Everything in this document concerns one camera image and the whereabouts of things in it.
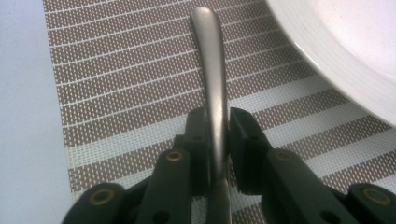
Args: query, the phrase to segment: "plate rim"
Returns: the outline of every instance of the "plate rim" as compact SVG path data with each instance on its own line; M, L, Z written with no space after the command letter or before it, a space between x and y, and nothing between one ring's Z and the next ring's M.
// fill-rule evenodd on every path
M319 74L349 100L396 127L393 79L376 72L336 41L307 0L266 2L288 39Z

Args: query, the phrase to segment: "bolt hole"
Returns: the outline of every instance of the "bolt hole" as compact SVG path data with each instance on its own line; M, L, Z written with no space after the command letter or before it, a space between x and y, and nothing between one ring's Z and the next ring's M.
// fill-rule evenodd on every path
M330 224L339 224L341 223L340 218L333 212L330 211L322 211L320 213L321 218Z
M363 195L374 203L378 203L385 206L392 204L391 198L384 192L381 192L377 189L364 189Z
M93 205L102 205L113 200L115 195L112 189L99 189L90 197L90 203Z
M165 211L159 211L154 214L152 220L156 224L165 224L169 221L169 213Z
M183 158L183 154L180 152L174 151L166 155L166 159L169 161L180 161Z
M291 155L287 152L277 152L276 157L281 161L291 161Z

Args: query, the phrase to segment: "brass screw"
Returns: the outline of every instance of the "brass screw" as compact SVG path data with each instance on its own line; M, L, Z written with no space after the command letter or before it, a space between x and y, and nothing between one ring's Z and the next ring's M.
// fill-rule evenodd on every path
M183 154L174 151L166 155L166 159L169 161L181 161L181 159L183 159Z
M283 152L283 151L279 151L275 155L276 155L276 158L281 161L291 161L291 158L292 158L292 156L289 153Z
M114 199L116 193L113 189L99 189L90 197L90 203L93 205L102 205Z
M384 192L377 189L364 189L363 195L374 203L389 206L392 204L392 199Z

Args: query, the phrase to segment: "striped placemat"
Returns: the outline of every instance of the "striped placemat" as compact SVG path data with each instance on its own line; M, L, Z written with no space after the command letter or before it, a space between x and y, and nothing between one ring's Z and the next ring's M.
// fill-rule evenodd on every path
M396 130L348 101L304 61L263 1L44 0L75 199L100 182L129 188L204 104L189 16L222 22L229 106L253 113L274 147L299 153L343 192L371 182L396 192ZM260 197L237 193L234 223L263 223ZM205 199L192 205L205 223Z

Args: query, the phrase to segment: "white plate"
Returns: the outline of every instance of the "white plate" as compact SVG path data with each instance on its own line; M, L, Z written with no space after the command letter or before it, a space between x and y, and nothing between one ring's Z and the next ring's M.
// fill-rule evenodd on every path
M396 127L396 1L267 3L293 44L323 76Z

